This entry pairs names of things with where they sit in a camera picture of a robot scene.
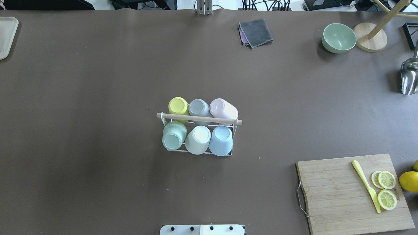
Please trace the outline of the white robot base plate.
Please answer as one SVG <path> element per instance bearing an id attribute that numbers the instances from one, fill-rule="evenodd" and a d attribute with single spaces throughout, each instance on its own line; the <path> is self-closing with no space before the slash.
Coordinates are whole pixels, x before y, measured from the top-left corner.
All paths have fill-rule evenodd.
<path id="1" fill-rule="evenodd" d="M 208 225 L 165 225 L 160 235 L 245 235 L 245 225 L 208 224 Z"/>

